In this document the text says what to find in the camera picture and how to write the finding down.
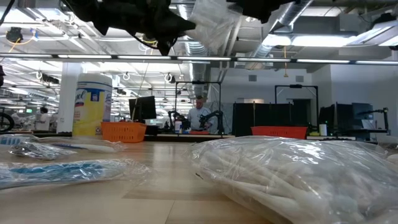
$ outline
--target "workstation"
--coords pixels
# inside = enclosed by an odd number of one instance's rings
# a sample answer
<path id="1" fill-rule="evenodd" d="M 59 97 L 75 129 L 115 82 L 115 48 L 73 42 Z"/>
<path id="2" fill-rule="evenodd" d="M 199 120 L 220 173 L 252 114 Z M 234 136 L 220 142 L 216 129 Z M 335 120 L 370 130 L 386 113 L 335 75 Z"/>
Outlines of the workstation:
<path id="1" fill-rule="evenodd" d="M 0 2 L 0 224 L 394 223 L 381 2 Z"/>

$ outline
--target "duct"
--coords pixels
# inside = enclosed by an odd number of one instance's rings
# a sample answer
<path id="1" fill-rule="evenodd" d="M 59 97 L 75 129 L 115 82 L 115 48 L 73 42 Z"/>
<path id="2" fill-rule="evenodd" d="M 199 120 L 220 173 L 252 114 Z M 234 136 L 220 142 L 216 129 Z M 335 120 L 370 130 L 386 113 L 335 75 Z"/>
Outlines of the duct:
<path id="1" fill-rule="evenodd" d="M 277 19 L 276 24 L 270 32 L 292 32 L 294 22 L 301 16 L 304 10 L 311 5 L 313 0 L 301 0 L 299 4 L 294 2 L 288 3 L 283 13 Z M 253 57 L 266 57 L 271 52 L 272 45 L 262 43 L 258 49 L 252 54 Z M 256 63 L 247 63 L 246 69 L 257 67 Z"/>
<path id="2" fill-rule="evenodd" d="M 184 19 L 188 19 L 192 14 L 194 5 L 178 5 L 178 11 L 180 12 L 181 17 Z M 189 56 L 207 56 L 208 49 L 198 42 L 186 42 L 185 49 L 187 51 L 187 55 Z M 206 71 L 210 67 L 208 64 L 204 63 L 191 63 L 190 64 L 190 78 L 191 81 L 210 81 L 210 73 Z M 195 96 L 203 96 L 205 95 L 204 91 L 207 91 L 208 86 L 203 85 L 194 85 L 193 92 Z"/>

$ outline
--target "ceiling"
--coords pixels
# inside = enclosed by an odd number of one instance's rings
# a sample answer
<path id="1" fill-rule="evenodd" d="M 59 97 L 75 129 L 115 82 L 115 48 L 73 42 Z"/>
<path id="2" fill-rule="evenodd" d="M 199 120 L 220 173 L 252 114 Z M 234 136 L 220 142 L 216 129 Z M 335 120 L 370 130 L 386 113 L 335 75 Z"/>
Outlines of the ceiling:
<path id="1" fill-rule="evenodd" d="M 41 6 L 42 2 L 57 2 L 56 0 L 43 1 L 36 0 L 36 4 Z M 173 3 L 184 3 L 185 1 L 172 1 Z M 0 14 L 3 14 L 7 2 L 0 3 Z M 366 5 L 368 12 L 380 10 L 380 8 L 391 7 L 394 1 L 376 2 L 371 1 Z M 20 8 L 13 7 L 11 12 L 6 17 L 4 24 L 0 27 L 0 52 L 13 52 L 21 54 L 113 54 L 113 55 L 160 55 L 157 50 L 149 49 L 140 44 L 136 39 L 132 38 L 126 31 L 110 28 L 107 35 L 101 35 L 92 23 L 85 23 L 72 12 L 62 12 L 57 7 L 58 4 L 38 8 Z M 316 0 L 309 8 L 307 8 L 302 17 L 317 17 L 323 19 L 338 18 L 342 15 L 355 15 L 357 17 L 358 11 L 362 10 L 363 1 L 327 1 Z M 172 5 L 172 10 L 178 13 L 177 7 Z M 227 46 L 231 47 L 231 55 L 245 54 L 250 56 L 251 52 L 256 50 L 267 35 L 264 30 L 272 26 L 272 18 L 276 17 L 283 7 L 278 11 L 273 12 L 268 24 L 261 24 L 257 20 L 250 20 L 244 17 L 238 29 L 236 38 L 233 39 L 231 34 L 227 40 Z M 366 26 L 366 22 L 359 20 L 361 26 Z M 10 27 L 21 27 L 23 41 L 22 44 L 14 45 L 6 39 L 6 32 Z M 187 55 L 186 43 L 198 43 L 195 40 L 188 40 L 181 37 L 170 51 L 170 55 Z M 286 46 L 286 48 L 276 48 L 271 50 L 273 57 L 288 57 L 288 58 L 367 58 L 367 59 L 382 59 L 387 57 L 389 52 L 387 48 L 366 50 L 367 47 L 356 48 L 336 48 L 336 47 L 298 47 Z M 224 55 L 224 52 L 218 52 L 213 55 Z M 47 85 L 42 83 L 37 77 L 40 72 L 58 78 L 62 81 L 62 62 L 52 61 L 38 61 L 38 60 L 21 60 L 13 58 L 4 58 L 0 63 L 3 66 L 4 72 L 7 74 L 7 84 L 10 85 Z M 192 81 L 192 64 L 189 63 L 127 63 L 127 62 L 84 62 L 82 63 L 83 70 L 87 73 L 99 73 L 108 75 L 110 77 L 119 76 L 119 87 L 139 88 L 142 86 L 151 87 L 154 90 L 128 91 L 127 96 L 133 97 L 137 95 L 155 95 L 158 97 L 159 108 L 168 108 L 171 105 L 162 106 L 163 98 L 165 96 L 172 96 L 174 94 L 174 84 L 165 81 L 165 75 L 172 74 L 177 80 Z M 311 64 L 295 64 L 290 68 L 311 70 Z M 272 68 L 284 68 L 283 63 L 275 63 Z M 155 89 L 170 88 L 170 91 L 157 91 Z M 187 98 L 186 102 L 181 103 L 183 106 L 192 106 L 188 103 L 189 98 L 194 97 L 193 88 L 187 85 L 187 91 L 182 91 L 181 97 Z M 31 93 L 31 97 L 40 100 L 47 100 L 51 103 L 54 110 L 57 108 L 59 97 L 59 87 L 27 89 Z M 3 96 L 9 98 L 23 98 L 28 96 L 23 94 L 23 91 L 5 90 L 2 89 Z M 25 105 L 29 103 L 28 100 L 9 100 L 0 102 L 4 105 Z M 114 93 L 114 112 L 128 111 L 127 98 Z"/>

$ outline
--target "white column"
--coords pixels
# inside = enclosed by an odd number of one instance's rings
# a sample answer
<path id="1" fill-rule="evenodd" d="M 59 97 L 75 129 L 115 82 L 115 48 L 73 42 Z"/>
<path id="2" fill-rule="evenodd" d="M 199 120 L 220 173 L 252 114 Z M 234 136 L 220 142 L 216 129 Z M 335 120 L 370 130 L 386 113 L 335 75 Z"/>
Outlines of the white column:
<path id="1" fill-rule="evenodd" d="M 82 72 L 83 67 L 81 63 L 64 62 L 62 65 L 57 133 L 72 132 L 77 80 Z"/>

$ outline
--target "wooden table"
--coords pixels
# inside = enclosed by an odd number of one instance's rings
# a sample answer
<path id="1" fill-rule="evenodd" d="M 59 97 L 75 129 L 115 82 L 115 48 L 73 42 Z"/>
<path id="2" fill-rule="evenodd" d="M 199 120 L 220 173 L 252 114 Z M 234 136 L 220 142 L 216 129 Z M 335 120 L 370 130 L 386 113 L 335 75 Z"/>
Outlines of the wooden table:
<path id="1" fill-rule="evenodd" d="M 132 158 L 157 174 L 138 186 L 107 181 L 0 190 L 0 224 L 269 223 L 195 177 L 181 157 L 187 146 L 142 142 L 118 154 L 79 153 L 81 160 Z M 0 155 L 0 162 L 31 161 Z"/>

